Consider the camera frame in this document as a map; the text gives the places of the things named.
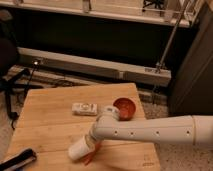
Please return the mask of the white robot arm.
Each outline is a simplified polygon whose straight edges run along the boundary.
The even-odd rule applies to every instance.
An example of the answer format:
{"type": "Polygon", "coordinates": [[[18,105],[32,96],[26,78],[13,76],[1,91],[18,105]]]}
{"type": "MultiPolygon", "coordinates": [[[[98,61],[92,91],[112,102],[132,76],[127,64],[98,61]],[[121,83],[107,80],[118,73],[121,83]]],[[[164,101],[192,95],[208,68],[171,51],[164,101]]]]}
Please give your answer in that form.
{"type": "Polygon", "coordinates": [[[213,116],[178,116],[120,121],[119,110],[105,106],[93,124],[95,140],[192,144],[213,148],[213,116]]]}

